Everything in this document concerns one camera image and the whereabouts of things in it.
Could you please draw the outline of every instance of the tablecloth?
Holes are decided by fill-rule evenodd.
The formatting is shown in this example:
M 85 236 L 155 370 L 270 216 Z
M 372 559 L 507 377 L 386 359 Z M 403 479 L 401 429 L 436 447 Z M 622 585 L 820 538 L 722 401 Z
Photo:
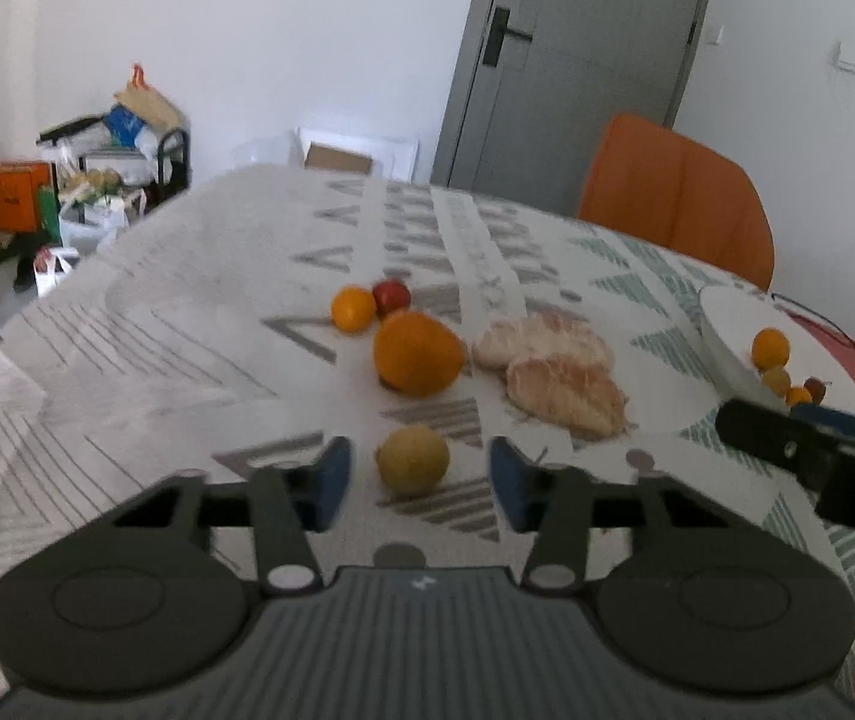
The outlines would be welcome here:
M 387 391 L 373 332 L 344 336 L 328 317 L 336 290 L 384 276 L 466 343 L 497 317 L 589 319 L 616 354 L 632 429 L 591 443 L 541 424 L 473 367 L 424 401 Z M 279 167 L 212 181 L 0 332 L 0 576 L 179 470 L 236 481 L 309 461 L 337 435 L 353 440 L 355 463 L 333 529 L 311 536 L 326 576 L 398 551 L 517 571 L 532 538 L 507 527 L 484 453 L 507 435 L 540 463 L 610 481 L 671 474 L 832 567 L 855 598 L 855 532 L 824 525 L 795 482 L 718 440 L 723 394 L 698 331 L 709 284 L 753 289 L 606 229 L 457 191 Z M 400 501 L 373 452 L 412 423 L 448 439 L 452 464 L 435 493 Z M 217 533 L 216 554 L 251 572 L 243 531 Z M 592 560 L 601 570 L 605 550 Z

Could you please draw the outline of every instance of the white wall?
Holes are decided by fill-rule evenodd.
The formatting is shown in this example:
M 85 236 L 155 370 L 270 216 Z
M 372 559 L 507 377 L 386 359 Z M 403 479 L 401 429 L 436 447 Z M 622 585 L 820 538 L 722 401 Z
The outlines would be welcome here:
M 855 0 L 709 0 L 675 129 L 750 173 L 774 232 L 774 289 L 855 335 Z
M 112 103 L 134 62 L 184 111 L 194 177 L 299 124 L 416 137 L 430 175 L 470 0 L 0 0 L 0 158 Z

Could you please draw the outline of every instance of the orange chair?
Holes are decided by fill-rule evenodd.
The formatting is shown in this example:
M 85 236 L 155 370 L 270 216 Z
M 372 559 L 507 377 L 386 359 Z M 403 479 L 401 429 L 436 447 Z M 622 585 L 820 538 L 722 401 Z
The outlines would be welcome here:
M 608 124 L 578 218 L 771 285 L 774 240 L 747 173 L 641 117 Z

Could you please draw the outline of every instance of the gray door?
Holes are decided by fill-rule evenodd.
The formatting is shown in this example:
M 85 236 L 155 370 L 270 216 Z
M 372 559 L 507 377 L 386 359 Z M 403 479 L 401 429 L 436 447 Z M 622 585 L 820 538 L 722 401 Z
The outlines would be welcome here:
M 698 1 L 493 0 L 450 185 L 574 214 L 611 117 L 667 118 Z

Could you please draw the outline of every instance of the table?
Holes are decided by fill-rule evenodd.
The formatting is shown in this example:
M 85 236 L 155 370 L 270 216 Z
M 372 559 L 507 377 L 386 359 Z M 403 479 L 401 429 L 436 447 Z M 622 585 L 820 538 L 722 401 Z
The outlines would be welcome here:
M 496 377 L 472 368 L 429 400 L 386 391 L 371 333 L 344 336 L 328 319 L 336 290 L 386 275 L 466 341 L 494 317 L 587 317 L 616 353 L 635 427 L 592 445 L 527 418 Z M 258 464 L 308 461 L 336 435 L 354 441 L 355 466 L 334 528 L 311 536 L 326 576 L 421 558 L 517 571 L 532 537 L 501 517 L 484 454 L 486 440 L 507 435 L 544 464 L 610 481 L 674 475 L 832 567 L 855 598 L 855 532 L 824 526 L 795 482 L 714 431 L 722 396 L 697 328 L 698 290 L 717 283 L 753 289 L 645 242 L 486 197 L 277 167 L 220 178 L 0 332 L 0 576 L 181 469 L 235 481 Z M 415 422 L 448 438 L 452 465 L 438 493 L 398 502 L 373 451 Z M 250 573 L 243 532 L 218 533 L 216 550 Z M 592 551 L 593 569 L 613 553 Z M 855 647 L 839 682 L 847 691 L 854 658 Z

